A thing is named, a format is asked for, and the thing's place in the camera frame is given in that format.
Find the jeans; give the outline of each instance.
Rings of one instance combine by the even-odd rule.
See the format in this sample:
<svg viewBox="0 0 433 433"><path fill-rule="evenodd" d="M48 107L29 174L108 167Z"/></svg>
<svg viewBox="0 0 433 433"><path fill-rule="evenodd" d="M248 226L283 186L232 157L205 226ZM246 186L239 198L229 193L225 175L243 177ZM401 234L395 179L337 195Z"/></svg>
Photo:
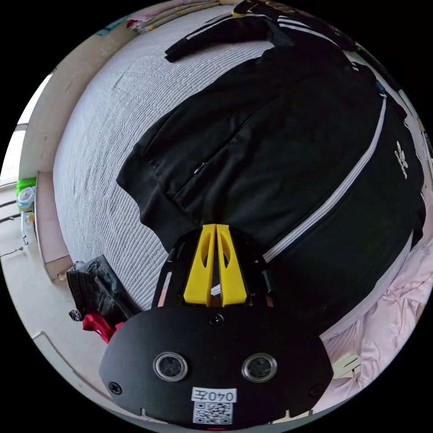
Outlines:
<svg viewBox="0 0 433 433"><path fill-rule="evenodd" d="M114 329L140 312L103 255L86 263L75 262L66 277L76 306L69 315L75 321L98 312Z"/></svg>

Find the jacket zipper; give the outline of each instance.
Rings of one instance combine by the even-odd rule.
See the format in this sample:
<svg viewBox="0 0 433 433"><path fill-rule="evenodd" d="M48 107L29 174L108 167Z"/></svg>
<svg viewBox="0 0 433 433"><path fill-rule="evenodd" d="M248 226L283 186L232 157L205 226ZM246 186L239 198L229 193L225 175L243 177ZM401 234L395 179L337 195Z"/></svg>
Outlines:
<svg viewBox="0 0 433 433"><path fill-rule="evenodd" d="M274 245L267 253L264 254L263 258L267 263L273 260L277 255L282 253L290 244L295 242L302 234L304 234L311 226L317 221L323 218L341 199L346 193L349 187L356 180L362 169L366 166L374 151L376 150L377 143L379 141L380 133L383 127L383 120L385 118L385 111L387 107L387 96L381 93L383 97L382 109L380 111L379 121L374 133L373 139L366 153L361 157L352 171L344 179L342 184L334 191L334 193L328 198L328 200L312 215L310 215L301 225L292 230L287 236L285 236L280 242Z"/></svg>
<svg viewBox="0 0 433 433"><path fill-rule="evenodd" d="M193 175L173 194L173 198L176 197L176 195L181 191L185 186L191 181L191 179L194 178L194 176L198 175L204 167L206 167L207 163L214 158L219 152L221 152L222 149L224 149L232 140L234 137L236 137L237 134L239 134L242 130L242 128L258 113L262 110L262 108L266 107L270 102L272 102L275 98L272 98L270 101L266 102L264 105L259 107L254 113L252 113L243 123L242 125L230 135L230 137L225 141L225 143L219 147L217 150L215 150L211 155L207 156L206 161L202 162L193 172Z"/></svg>

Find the yellow bracket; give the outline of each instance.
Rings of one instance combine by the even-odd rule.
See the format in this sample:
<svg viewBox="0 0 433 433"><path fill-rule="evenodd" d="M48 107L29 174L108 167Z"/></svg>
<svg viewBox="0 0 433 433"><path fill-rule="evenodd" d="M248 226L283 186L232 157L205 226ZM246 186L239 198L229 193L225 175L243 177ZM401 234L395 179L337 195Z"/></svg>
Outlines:
<svg viewBox="0 0 433 433"><path fill-rule="evenodd" d="M216 224L203 226L184 291L184 299L188 304L207 307L211 304L215 233Z"/></svg>
<svg viewBox="0 0 433 433"><path fill-rule="evenodd" d="M229 226L217 224L216 227L222 306L243 304L247 300L247 292Z"/></svg>
<svg viewBox="0 0 433 433"><path fill-rule="evenodd" d="M235 246L229 226L220 224L203 226L185 287L184 300L188 304L210 306L215 237L218 249L222 306L243 304L246 302L247 292Z"/></svg>

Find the qr code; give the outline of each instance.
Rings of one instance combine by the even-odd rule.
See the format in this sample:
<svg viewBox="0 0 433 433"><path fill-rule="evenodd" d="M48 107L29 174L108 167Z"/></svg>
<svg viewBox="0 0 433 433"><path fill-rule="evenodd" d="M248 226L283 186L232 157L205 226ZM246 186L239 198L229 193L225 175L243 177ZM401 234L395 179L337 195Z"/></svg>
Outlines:
<svg viewBox="0 0 433 433"><path fill-rule="evenodd" d="M233 403L194 402L196 424L232 424Z"/></svg>

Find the pink bedding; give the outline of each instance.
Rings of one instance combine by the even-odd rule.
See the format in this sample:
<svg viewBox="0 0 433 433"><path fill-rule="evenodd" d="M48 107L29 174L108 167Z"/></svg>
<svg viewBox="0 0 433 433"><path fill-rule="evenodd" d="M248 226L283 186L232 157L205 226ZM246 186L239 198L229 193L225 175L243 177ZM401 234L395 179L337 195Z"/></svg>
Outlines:
<svg viewBox="0 0 433 433"><path fill-rule="evenodd" d="M433 192L425 189L423 195L427 211L423 238L369 312L325 342L332 363L346 354L357 354L360 372L352 378L333 379L314 407L314 413L343 402L369 385L411 335L433 287Z"/></svg>

